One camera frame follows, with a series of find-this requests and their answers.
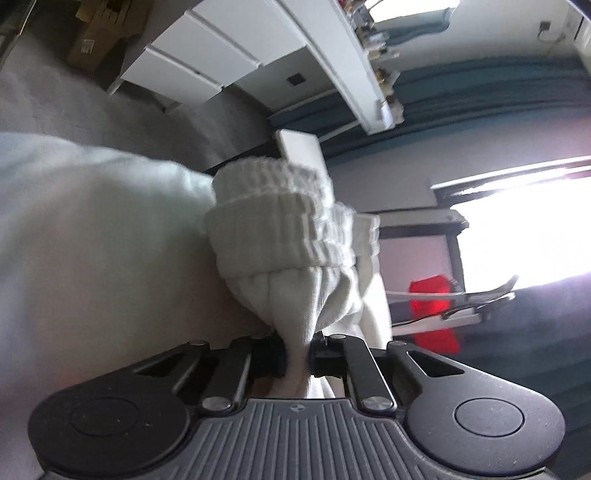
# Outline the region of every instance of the white wall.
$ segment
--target white wall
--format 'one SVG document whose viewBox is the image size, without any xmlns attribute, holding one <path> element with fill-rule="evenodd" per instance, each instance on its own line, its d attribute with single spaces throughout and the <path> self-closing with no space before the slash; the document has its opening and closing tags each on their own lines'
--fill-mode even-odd
<svg viewBox="0 0 591 480">
<path fill-rule="evenodd" d="M 401 45 L 400 57 L 383 66 L 403 71 L 491 56 L 543 55 L 550 45 L 536 38 L 540 22 L 552 22 L 544 38 L 553 40 L 568 11 L 565 0 L 460 0 L 445 32 Z M 573 47 L 564 42 L 553 51 L 572 54 Z"/>
<path fill-rule="evenodd" d="M 379 241 L 379 270 L 389 291 L 408 291 L 410 282 L 446 275 L 452 266 L 443 236 L 389 238 Z"/>
<path fill-rule="evenodd" d="M 306 81 L 293 86 L 287 79 L 296 73 L 303 75 Z M 320 64 L 305 47 L 250 72 L 236 85 L 273 112 L 334 88 Z"/>
<path fill-rule="evenodd" d="M 431 186 L 591 154 L 591 116 L 521 122 L 430 138 L 330 166 L 335 195 L 361 212 L 436 204 Z"/>
</svg>

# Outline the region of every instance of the white shelf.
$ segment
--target white shelf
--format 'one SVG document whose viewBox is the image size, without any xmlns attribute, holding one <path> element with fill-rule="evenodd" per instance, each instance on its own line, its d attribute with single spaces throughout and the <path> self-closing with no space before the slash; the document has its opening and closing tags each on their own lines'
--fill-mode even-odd
<svg viewBox="0 0 591 480">
<path fill-rule="evenodd" d="M 388 129 L 384 94 L 355 32 L 337 0 L 273 0 L 306 40 L 368 134 Z"/>
</svg>

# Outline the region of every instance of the wall socket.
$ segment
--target wall socket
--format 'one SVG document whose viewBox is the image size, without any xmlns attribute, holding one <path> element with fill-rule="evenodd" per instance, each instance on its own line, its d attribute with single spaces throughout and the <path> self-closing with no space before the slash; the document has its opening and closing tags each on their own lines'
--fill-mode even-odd
<svg viewBox="0 0 591 480">
<path fill-rule="evenodd" d="M 540 22 L 540 30 L 539 33 L 547 32 L 550 29 L 550 25 L 552 24 L 549 20 L 542 20 Z"/>
</svg>

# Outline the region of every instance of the red bag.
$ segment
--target red bag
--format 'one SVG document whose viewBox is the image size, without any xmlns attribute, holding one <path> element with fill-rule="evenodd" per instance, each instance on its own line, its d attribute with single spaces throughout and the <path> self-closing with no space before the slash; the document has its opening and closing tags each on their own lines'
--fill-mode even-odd
<svg viewBox="0 0 591 480">
<path fill-rule="evenodd" d="M 413 281 L 408 289 L 411 293 L 451 293 L 452 284 L 445 275 Z M 413 318 L 420 319 L 431 315 L 437 315 L 451 308 L 451 300 L 411 300 Z M 445 355 L 457 355 L 460 352 L 460 344 L 451 329 L 437 330 L 435 332 L 415 333 L 415 342 L 421 348 Z"/>
</svg>

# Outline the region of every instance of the circular pad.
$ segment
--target circular pad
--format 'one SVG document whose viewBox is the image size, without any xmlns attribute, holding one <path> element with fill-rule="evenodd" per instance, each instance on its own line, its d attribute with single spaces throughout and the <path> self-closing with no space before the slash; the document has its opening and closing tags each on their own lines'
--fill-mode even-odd
<svg viewBox="0 0 591 480">
<path fill-rule="evenodd" d="M 138 421 L 139 410 L 120 398 L 94 398 L 79 405 L 70 422 L 78 432 L 95 437 L 120 435 Z"/>
<path fill-rule="evenodd" d="M 462 428 L 481 437 L 505 437 L 521 428 L 524 416 L 520 409 L 507 401 L 475 398 L 457 408 L 456 421 Z"/>
<path fill-rule="evenodd" d="M 170 393 L 74 387 L 52 395 L 33 411 L 29 439 L 44 468 L 68 476 L 110 478 L 159 462 L 188 428 L 185 405 Z"/>
</svg>

